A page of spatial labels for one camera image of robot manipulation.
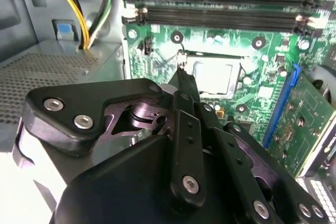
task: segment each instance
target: motherboard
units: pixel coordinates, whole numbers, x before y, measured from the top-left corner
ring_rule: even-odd
[[[124,6],[128,77],[167,83],[183,67],[223,124],[233,116],[264,147],[272,139],[274,157],[283,155],[274,137],[289,119],[281,110],[275,126],[270,122],[279,97],[288,99],[280,94],[289,75],[335,67],[335,0],[124,0]],[[288,169],[296,176],[300,166]]]

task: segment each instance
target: gray metal panel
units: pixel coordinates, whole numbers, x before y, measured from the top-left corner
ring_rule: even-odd
[[[20,15],[14,0],[0,0],[0,30],[20,23]]]
[[[32,0],[25,0],[27,9],[32,19],[38,41],[46,39],[56,39],[52,20],[74,20],[77,33],[80,34],[79,22],[66,0],[45,0],[47,7],[35,7]],[[79,0],[84,18],[90,14],[98,12],[102,0]],[[121,11],[123,9],[122,0],[113,0],[111,14],[108,18],[109,26],[107,35],[100,38],[105,42],[121,42],[122,23]]]
[[[75,42],[44,41],[0,63],[0,152],[11,151],[24,97],[31,89],[124,79],[118,43],[76,52]]]
[[[0,24],[1,62],[36,44],[37,40],[24,0],[0,0],[0,4],[0,23],[6,22],[7,27],[5,28],[5,24]],[[14,19],[5,17],[9,15],[14,16]]]

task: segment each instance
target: white wire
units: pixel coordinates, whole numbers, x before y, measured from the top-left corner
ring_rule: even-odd
[[[110,1],[109,3],[109,6],[108,6],[108,11],[105,13],[105,15],[102,17],[99,25],[96,27],[96,29],[94,30],[94,32],[92,33],[91,37],[90,37],[90,40],[89,40],[89,46],[88,46],[88,49],[91,48],[93,42],[95,41],[96,37],[97,37],[97,34],[99,32],[99,30],[101,29],[101,27],[103,26],[103,24],[105,23],[105,21],[107,20],[110,12],[111,12],[111,4],[112,4],[112,0]]]

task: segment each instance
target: blue slot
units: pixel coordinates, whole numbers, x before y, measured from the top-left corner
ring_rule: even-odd
[[[279,99],[277,101],[277,104],[275,105],[272,117],[271,117],[271,119],[269,121],[269,124],[268,124],[268,127],[266,129],[266,133],[265,133],[265,136],[264,136],[264,139],[263,139],[264,148],[268,148],[270,143],[271,143],[273,133],[274,133],[276,127],[277,127],[277,124],[278,124],[279,119],[281,117],[282,111],[283,111],[283,109],[286,105],[287,99],[289,97],[290,90],[297,83],[300,72],[301,72],[301,68],[297,64],[294,64],[294,69],[293,69],[292,73],[285,80],[285,84],[282,87],[282,90],[281,90],[280,95],[279,95]]]

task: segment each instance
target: mesh vent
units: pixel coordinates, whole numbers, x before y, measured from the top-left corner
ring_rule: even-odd
[[[31,89],[71,84],[98,58],[26,54],[0,69],[0,123],[16,124]]]

